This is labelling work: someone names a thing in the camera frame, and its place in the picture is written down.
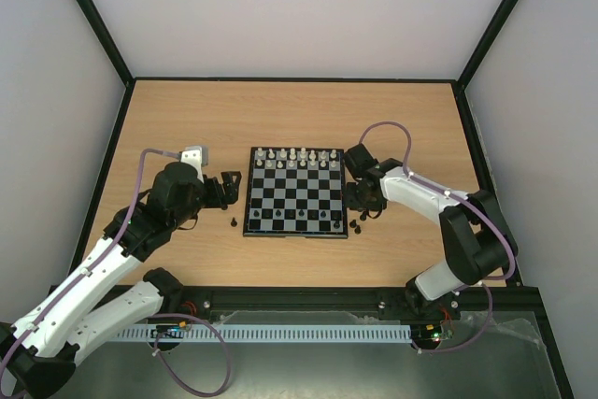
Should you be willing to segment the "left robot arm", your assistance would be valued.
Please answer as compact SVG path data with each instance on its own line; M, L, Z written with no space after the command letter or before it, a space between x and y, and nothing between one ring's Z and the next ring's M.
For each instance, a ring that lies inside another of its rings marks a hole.
M241 174L209 178L198 164L173 162L151 188L135 189L133 203L114 216L93 251L40 305L1 327L1 370L33 398L49 398L77 365L120 330L156 313L174 313L182 284L163 268L104 306L100 301L172 234L205 208L225 209L239 195Z

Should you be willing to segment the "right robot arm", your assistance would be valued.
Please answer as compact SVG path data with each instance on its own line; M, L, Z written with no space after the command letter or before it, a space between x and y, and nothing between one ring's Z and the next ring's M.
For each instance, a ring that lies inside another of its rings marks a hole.
M381 212L396 203L421 214L440 228L444 259L416 275L407 285L409 309L430 315L440 297L478 284L499 268L511 276L517 245L493 194L455 191L415 174L402 162L375 159L358 144L344 156L353 181L347 184L349 207Z

